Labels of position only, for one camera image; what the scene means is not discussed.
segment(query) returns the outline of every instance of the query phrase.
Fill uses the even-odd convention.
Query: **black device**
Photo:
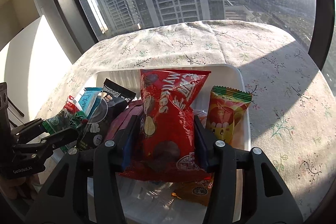
[[[37,119],[11,132],[6,98],[7,85],[0,84],[0,174],[7,178],[28,176],[44,170],[53,150],[77,138],[68,128],[37,144],[25,144],[43,132]],[[26,215],[27,224],[87,224],[87,178],[93,176],[98,224],[126,224],[116,182],[116,172],[130,164],[141,117],[133,115],[125,129],[96,149],[71,148],[57,164]],[[214,173],[213,188],[203,223],[232,223],[236,170],[243,170],[241,218],[237,224],[301,224],[303,218],[288,187],[260,148],[232,148],[204,129],[194,117],[195,155],[200,166]]]

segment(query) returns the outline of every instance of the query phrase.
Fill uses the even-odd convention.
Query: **table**
[[[307,52],[277,27],[198,21],[104,40],[78,59],[37,117],[56,115],[67,96],[99,71],[220,63],[237,67],[246,91],[253,93],[251,145],[268,155],[307,219],[335,178],[336,102]],[[46,166],[42,181],[54,164],[49,160]]]

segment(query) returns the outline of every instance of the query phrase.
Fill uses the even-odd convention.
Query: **blue snack package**
[[[79,99],[78,103],[83,109],[83,112],[86,117],[89,117],[89,114],[93,108],[93,105],[96,102],[96,98],[99,93],[102,92],[102,88],[85,88],[85,92],[82,97]]]

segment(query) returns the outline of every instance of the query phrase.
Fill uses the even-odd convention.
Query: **red snack bag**
[[[137,180],[183,182],[209,177],[194,155],[194,114],[190,107],[210,71],[140,70],[143,131],[131,167]]]

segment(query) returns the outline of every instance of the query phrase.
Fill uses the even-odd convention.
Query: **floral pattern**
[[[269,157],[306,219],[335,178],[336,102],[305,50],[277,27],[199,21],[104,40],[78,59],[37,116],[56,115],[99,71],[219,63],[237,67],[253,93],[251,145]]]

